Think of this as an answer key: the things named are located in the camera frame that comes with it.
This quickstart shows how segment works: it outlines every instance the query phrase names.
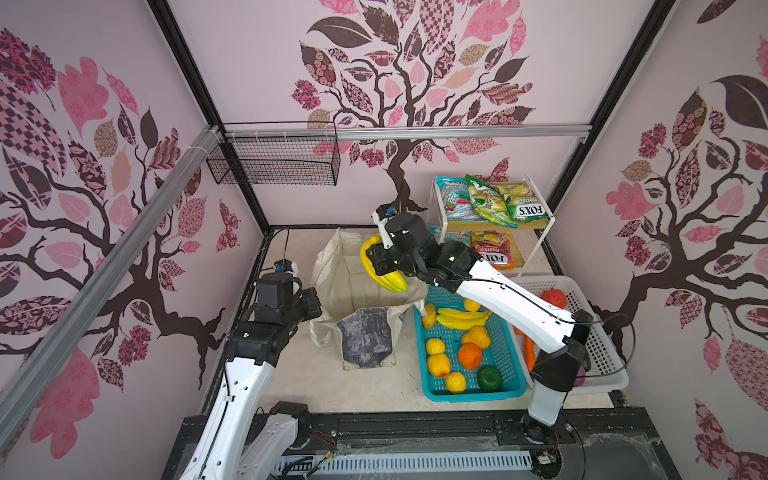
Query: candy bag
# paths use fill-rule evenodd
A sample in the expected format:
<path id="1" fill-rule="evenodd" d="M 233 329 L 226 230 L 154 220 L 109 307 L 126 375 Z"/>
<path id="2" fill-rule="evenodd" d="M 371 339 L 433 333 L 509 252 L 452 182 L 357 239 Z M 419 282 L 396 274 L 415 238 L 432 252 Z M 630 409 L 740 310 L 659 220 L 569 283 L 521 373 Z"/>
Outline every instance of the candy bag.
<path id="1" fill-rule="evenodd" d="M 507 213 L 516 223 L 530 223 L 548 218 L 544 205 L 536 197 L 533 190 L 525 185 L 498 186 L 504 196 Z"/>
<path id="2" fill-rule="evenodd" d="M 471 232 L 472 249 L 497 270 L 515 268 L 509 238 L 499 232 Z"/>
<path id="3" fill-rule="evenodd" d="M 476 214 L 497 225 L 517 228 L 517 224 L 509 217 L 504 197 L 495 185 L 488 185 L 472 175 L 467 175 L 465 180 L 469 201 Z"/>
<path id="4" fill-rule="evenodd" d="M 479 222 L 480 217 L 472 209 L 469 203 L 467 183 L 463 178 L 437 177 L 437 186 L 440 188 L 442 203 L 445 207 L 445 216 L 449 220 L 465 220 Z"/>

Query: bunch of bananas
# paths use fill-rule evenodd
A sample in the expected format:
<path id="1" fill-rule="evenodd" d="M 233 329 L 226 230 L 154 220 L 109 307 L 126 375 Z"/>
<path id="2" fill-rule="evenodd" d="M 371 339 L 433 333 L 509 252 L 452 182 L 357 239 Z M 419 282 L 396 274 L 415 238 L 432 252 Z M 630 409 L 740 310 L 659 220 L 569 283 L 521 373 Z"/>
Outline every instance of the bunch of bananas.
<path id="1" fill-rule="evenodd" d="M 377 233 L 373 237 L 370 237 L 362 245 L 360 248 L 360 261 L 362 262 L 362 266 L 365 267 L 366 272 L 368 272 L 371 278 L 373 278 L 379 285 L 383 286 L 387 290 L 391 290 L 393 292 L 405 292 L 408 289 L 408 284 L 400 272 L 391 272 L 381 276 L 376 275 L 376 272 L 373 269 L 373 264 L 366 255 L 366 251 L 370 246 L 381 243 L 381 241 L 382 236 L 380 233 Z"/>
<path id="2" fill-rule="evenodd" d="M 441 308 L 438 310 L 437 321 L 440 325 L 457 330 L 469 330 L 473 326 L 485 326 L 491 318 L 492 311 L 487 312 L 462 312 L 453 308 Z"/>

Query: pink wallpaper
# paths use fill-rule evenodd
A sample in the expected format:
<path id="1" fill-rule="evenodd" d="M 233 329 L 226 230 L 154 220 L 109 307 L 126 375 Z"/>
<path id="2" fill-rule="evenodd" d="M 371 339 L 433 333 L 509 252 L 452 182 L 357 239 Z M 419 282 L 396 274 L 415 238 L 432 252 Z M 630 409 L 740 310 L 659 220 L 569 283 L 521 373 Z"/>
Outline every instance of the pink wallpaper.
<path id="1" fill-rule="evenodd" d="M 650 7 L 629 3 L 179 0 L 173 7 L 225 121 L 354 128 L 587 122 Z M 601 28 L 589 27 L 597 17 Z M 529 174 L 548 192 L 576 141 L 342 142 L 337 186 L 254 190 L 280 199 L 262 202 L 273 223 L 367 223 L 381 204 L 423 211 L 436 174 L 490 173 L 505 158 L 511 176 Z M 333 209 L 293 200 L 308 197 Z"/>
<path id="2" fill-rule="evenodd" d="M 678 8 L 552 232 L 683 478 L 768 478 L 767 15 Z"/>
<path id="3" fill-rule="evenodd" d="M 143 2 L 32 2 L 2 21 L 0 386 L 204 127 Z M 198 169 L 2 453 L 3 478 L 159 476 L 259 242 L 239 191 Z"/>

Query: lemon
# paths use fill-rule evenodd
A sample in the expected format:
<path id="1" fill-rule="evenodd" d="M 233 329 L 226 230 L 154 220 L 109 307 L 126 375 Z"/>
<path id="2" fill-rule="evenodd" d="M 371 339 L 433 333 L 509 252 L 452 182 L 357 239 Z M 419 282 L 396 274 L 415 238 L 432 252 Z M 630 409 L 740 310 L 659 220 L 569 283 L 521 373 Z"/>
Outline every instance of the lemon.
<path id="1" fill-rule="evenodd" d="M 444 353 L 430 355 L 427 359 L 427 370 L 433 377 L 441 379 L 451 372 L 451 360 Z"/>
<path id="2" fill-rule="evenodd" d="M 464 310 L 468 312 L 477 312 L 480 310 L 480 304 L 469 298 L 464 299 Z"/>
<path id="3" fill-rule="evenodd" d="M 445 353 L 445 344 L 440 339 L 427 340 L 427 354 L 437 355 L 438 353 Z"/>
<path id="4" fill-rule="evenodd" d="M 450 373 L 445 377 L 445 387 L 450 393 L 463 393 L 467 389 L 467 379 L 460 372 Z"/>

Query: wire basket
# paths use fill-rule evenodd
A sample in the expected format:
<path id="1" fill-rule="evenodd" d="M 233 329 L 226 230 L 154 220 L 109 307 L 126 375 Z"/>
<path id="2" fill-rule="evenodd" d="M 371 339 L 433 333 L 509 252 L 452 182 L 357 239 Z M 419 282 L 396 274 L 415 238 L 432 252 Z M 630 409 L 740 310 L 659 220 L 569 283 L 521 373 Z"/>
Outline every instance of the wire basket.
<path id="1" fill-rule="evenodd" d="M 251 123 L 301 123 L 310 128 L 226 136 L 226 143 L 219 144 L 208 156 L 208 167 L 217 184 L 244 180 L 249 184 L 336 185 L 341 164 L 336 125 Z"/>

